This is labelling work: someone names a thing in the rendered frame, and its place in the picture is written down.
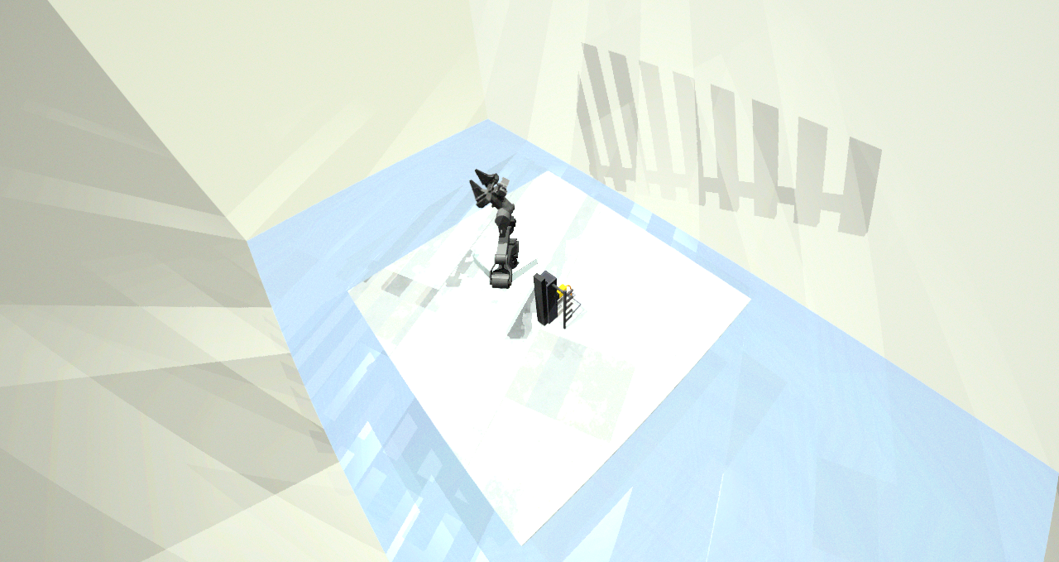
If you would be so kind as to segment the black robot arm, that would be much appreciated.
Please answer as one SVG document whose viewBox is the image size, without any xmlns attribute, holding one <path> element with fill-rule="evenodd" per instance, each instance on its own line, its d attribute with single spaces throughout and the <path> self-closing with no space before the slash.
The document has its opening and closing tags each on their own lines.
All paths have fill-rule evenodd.
<svg viewBox="0 0 1059 562">
<path fill-rule="evenodd" d="M 500 184 L 498 185 L 498 191 L 493 191 L 495 196 L 500 197 L 500 199 L 505 199 L 507 194 L 507 186 L 509 180 L 502 177 Z M 517 261 L 519 254 L 519 241 L 517 238 L 510 238 L 514 232 L 514 226 L 517 226 L 517 219 L 511 215 L 515 210 L 515 204 L 508 199 L 498 207 L 498 214 L 493 222 L 498 226 L 499 240 L 498 250 L 493 256 L 493 267 L 499 264 L 498 269 L 491 268 L 491 274 L 489 274 L 489 284 L 491 288 L 510 288 L 513 286 L 513 268 L 517 267 L 520 262 Z M 493 269 L 493 271 L 492 271 Z"/>
</svg>

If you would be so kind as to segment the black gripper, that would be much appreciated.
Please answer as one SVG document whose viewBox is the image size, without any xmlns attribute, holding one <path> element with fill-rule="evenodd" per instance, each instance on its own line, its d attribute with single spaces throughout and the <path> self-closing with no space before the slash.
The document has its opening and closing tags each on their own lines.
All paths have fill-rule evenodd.
<svg viewBox="0 0 1059 562">
<path fill-rule="evenodd" d="M 497 173 L 488 175 L 487 173 L 482 173 L 479 169 L 474 169 L 481 184 L 486 186 L 486 191 L 482 189 L 481 186 L 475 184 L 473 180 L 469 180 L 470 185 L 472 185 L 472 191 L 474 195 L 475 206 L 479 209 L 485 207 L 487 204 L 491 203 L 491 207 L 498 209 L 501 204 L 506 201 L 506 199 L 500 199 L 500 197 L 495 196 L 493 191 L 498 191 L 499 175 Z"/>
</svg>

